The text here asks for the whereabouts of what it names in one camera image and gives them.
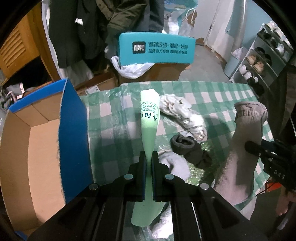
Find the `person's right hand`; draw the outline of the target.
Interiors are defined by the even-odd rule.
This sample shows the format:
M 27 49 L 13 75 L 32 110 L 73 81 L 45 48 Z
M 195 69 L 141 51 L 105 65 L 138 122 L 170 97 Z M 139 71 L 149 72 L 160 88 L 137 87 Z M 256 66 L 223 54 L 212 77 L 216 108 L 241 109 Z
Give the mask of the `person's right hand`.
M 289 203 L 295 203 L 295 192 L 288 191 L 285 187 L 281 187 L 280 196 L 278 198 L 276 206 L 276 214 L 281 216 L 282 214 L 287 213 L 289 209 Z

